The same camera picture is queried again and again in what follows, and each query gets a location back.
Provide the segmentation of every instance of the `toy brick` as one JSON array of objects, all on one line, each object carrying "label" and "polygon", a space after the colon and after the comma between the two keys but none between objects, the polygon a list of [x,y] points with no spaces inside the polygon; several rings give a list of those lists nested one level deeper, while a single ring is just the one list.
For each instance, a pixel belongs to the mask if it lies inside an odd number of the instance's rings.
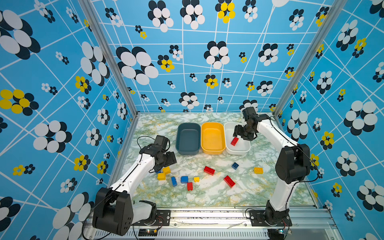
[{"label": "toy brick", "polygon": [[175,177],[172,177],[171,180],[172,180],[172,185],[173,185],[174,187],[176,187],[176,186],[177,186],[176,178],[175,178]]},{"label": "toy brick", "polygon": [[206,173],[208,173],[208,174],[210,174],[212,176],[215,174],[215,170],[210,168],[210,167],[207,167],[207,166],[205,166],[204,172],[206,172]]},{"label": "toy brick", "polygon": [[231,142],[231,145],[235,146],[237,144],[237,141],[239,140],[238,137],[234,137],[232,142]]},{"label": "toy brick", "polygon": [[236,162],[234,162],[234,163],[232,164],[232,168],[235,169],[235,170],[237,169],[238,166],[239,166],[239,165],[238,165]]},{"label": "toy brick", "polygon": [[188,183],[188,176],[182,176],[181,183]]},{"label": "toy brick", "polygon": [[169,167],[163,168],[163,173],[165,173],[166,175],[169,174],[170,173]]},{"label": "toy brick", "polygon": [[224,178],[224,181],[232,188],[234,185],[235,185],[235,182],[229,177],[229,176],[226,176]]},{"label": "toy brick", "polygon": [[255,167],[254,172],[256,174],[263,174],[263,168],[262,167]]},{"label": "toy brick", "polygon": [[158,180],[165,180],[166,179],[166,174],[165,173],[158,173],[157,174],[157,179]]},{"label": "toy brick", "polygon": [[187,183],[187,190],[192,191],[193,190],[193,185],[191,182]]}]

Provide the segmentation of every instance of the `yellow circle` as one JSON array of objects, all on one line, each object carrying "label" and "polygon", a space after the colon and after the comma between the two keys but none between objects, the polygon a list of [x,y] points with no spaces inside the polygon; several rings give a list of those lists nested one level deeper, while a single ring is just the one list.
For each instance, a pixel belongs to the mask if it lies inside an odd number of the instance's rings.
[{"label": "yellow circle", "polygon": [[222,10],[222,11],[225,11],[225,10],[227,10],[227,9],[228,9],[228,4],[227,4],[226,2],[222,3],[222,4],[221,4],[221,10]]},{"label": "yellow circle", "polygon": [[229,12],[228,16],[229,16],[230,19],[233,19],[236,16],[235,11]]},{"label": "yellow circle", "polygon": [[11,101],[7,99],[0,100],[0,108],[2,109],[10,109],[12,107]]},{"label": "yellow circle", "polygon": [[27,99],[25,99],[25,98],[20,99],[19,104],[23,108],[29,107],[29,101]]},{"label": "yellow circle", "polygon": [[15,104],[11,107],[11,110],[13,113],[16,113],[16,114],[19,114],[19,113],[22,113],[23,112],[23,107],[21,107],[20,105],[18,104]]},{"label": "yellow circle", "polygon": [[224,17],[224,12],[223,11],[218,12],[217,17],[222,19]]},{"label": "yellow circle", "polygon": [[234,9],[235,9],[235,4],[234,3],[228,4],[228,11],[233,11]]},{"label": "yellow circle", "polygon": [[4,99],[11,99],[13,97],[13,93],[7,89],[3,89],[0,92],[0,96]]},{"label": "yellow circle", "polygon": [[223,17],[223,23],[228,23],[228,22],[229,22],[229,17],[228,16]]},{"label": "yellow circle", "polygon": [[24,97],[24,92],[22,90],[16,89],[13,91],[13,95],[18,99],[22,99]]}]

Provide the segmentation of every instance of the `yellow bin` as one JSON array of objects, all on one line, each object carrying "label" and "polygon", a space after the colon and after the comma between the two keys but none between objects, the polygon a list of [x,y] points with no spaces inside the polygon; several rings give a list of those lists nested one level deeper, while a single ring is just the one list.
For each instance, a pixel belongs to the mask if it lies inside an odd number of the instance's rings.
[{"label": "yellow bin", "polygon": [[206,122],[201,126],[201,148],[206,154],[221,154],[225,150],[224,126]]}]

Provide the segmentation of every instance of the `dark blue toy brick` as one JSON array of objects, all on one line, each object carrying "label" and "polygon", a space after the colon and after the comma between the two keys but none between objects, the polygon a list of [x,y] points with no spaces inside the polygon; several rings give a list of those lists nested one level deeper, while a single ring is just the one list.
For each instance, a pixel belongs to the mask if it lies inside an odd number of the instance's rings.
[{"label": "dark blue toy brick", "polygon": [[235,163],[235,162],[232,164],[232,168],[235,169],[235,170],[237,169],[238,166],[239,165],[237,163]]},{"label": "dark blue toy brick", "polygon": [[181,183],[188,183],[188,176],[181,177]]},{"label": "dark blue toy brick", "polygon": [[171,180],[172,180],[172,185],[173,185],[174,187],[176,187],[176,186],[177,186],[176,178],[175,178],[175,177],[172,177]]}]

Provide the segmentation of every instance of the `green and white marble surface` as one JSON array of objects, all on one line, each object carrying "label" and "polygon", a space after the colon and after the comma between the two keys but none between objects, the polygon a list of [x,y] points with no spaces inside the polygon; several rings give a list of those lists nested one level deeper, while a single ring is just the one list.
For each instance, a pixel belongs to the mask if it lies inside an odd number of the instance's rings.
[{"label": "green and white marble surface", "polygon": [[[224,151],[220,155],[208,155],[202,152],[194,156],[180,155],[176,148],[177,127],[183,122],[243,122],[241,113],[153,113],[140,114],[137,128],[131,142],[123,168],[123,175],[139,154],[136,139],[140,136],[162,135],[170,139],[170,151],[175,152],[177,163],[170,166],[171,173],[166,180],[159,181],[156,173],[148,173],[136,189],[133,200],[155,202],[158,207],[209,207],[209,206],[265,206],[275,189],[277,175],[275,164],[279,155],[274,146],[262,135],[251,142],[247,155],[230,155]],[[147,137],[139,139],[143,147],[153,143]],[[231,166],[239,164],[237,170]],[[204,167],[215,169],[215,175],[205,173]],[[254,167],[262,167],[264,174],[255,174]],[[236,183],[230,188],[224,177],[230,176]],[[177,186],[173,187],[171,177],[176,177]],[[188,176],[193,182],[193,191],[187,191],[187,184],[180,182],[181,176]],[[193,177],[200,177],[194,182]],[[313,200],[305,184],[297,187],[291,205],[313,205]]]}]

